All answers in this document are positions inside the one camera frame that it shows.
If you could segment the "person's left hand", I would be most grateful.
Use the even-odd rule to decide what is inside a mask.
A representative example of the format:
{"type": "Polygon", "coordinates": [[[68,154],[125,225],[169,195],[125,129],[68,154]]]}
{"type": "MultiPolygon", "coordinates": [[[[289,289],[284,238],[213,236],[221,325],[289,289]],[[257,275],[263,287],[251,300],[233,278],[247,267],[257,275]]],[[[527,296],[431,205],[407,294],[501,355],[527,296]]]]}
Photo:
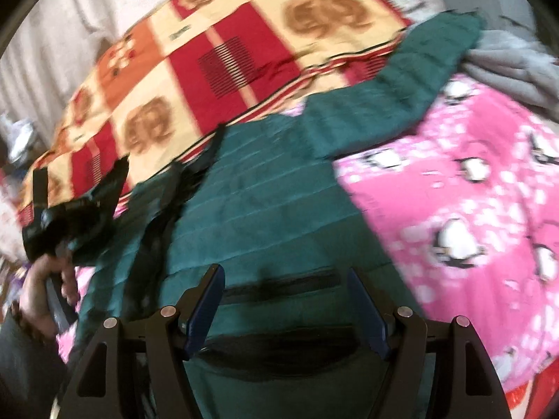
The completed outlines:
{"type": "Polygon", "coordinates": [[[57,258],[43,255],[30,270],[19,298],[19,309],[23,320],[45,339],[55,339],[58,328],[50,315],[45,282],[51,274],[61,275],[61,295],[74,307],[81,299],[75,269],[70,257],[57,258]]]}

